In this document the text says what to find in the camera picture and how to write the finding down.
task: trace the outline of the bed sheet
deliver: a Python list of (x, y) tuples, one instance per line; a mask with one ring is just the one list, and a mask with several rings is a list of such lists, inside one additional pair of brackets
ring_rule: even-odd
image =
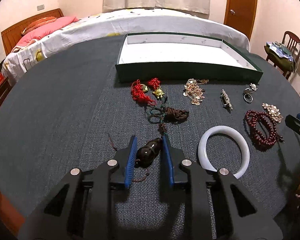
[(248, 38), (241, 32), (206, 19), (169, 9), (124, 9), (80, 19), (57, 30), (3, 62), (2, 73), (14, 85), (41, 60), (70, 46), (105, 36), (141, 32), (175, 32), (210, 36), (250, 51)]

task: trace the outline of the door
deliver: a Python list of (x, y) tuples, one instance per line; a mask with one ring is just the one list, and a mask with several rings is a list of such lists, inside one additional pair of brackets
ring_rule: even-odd
[(227, 0), (224, 24), (251, 37), (257, 0)]

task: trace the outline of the silver screw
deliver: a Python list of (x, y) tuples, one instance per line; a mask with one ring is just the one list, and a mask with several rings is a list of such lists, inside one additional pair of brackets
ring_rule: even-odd
[(80, 170), (78, 168), (74, 168), (70, 171), (71, 175), (78, 175), (80, 173)]
[(192, 164), (192, 162), (191, 162), (191, 160), (183, 160), (183, 161), (182, 161), (182, 164), (183, 164), (184, 166), (190, 166), (190, 165)]
[(116, 160), (109, 160), (109, 161), (108, 161), (108, 165), (109, 165), (109, 166), (115, 166), (115, 165), (117, 165), (117, 163), (118, 163), (118, 162), (117, 162)]
[(229, 171), (226, 168), (221, 168), (219, 171), (222, 175), (228, 175)]

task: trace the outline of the chair seat cushion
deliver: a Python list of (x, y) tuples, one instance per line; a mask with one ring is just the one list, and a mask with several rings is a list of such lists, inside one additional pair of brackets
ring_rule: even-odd
[(275, 63), (281, 70), (293, 72), (293, 62), (286, 58), (280, 58), (275, 54), (269, 46), (265, 46), (266, 53), (270, 56), (270, 60)]

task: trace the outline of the wall socket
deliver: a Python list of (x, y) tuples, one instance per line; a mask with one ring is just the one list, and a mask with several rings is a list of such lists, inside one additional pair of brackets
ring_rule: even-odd
[(37, 10), (38, 10), (38, 11), (43, 10), (43, 9), (44, 9), (44, 4), (38, 5), (38, 6), (37, 6)]

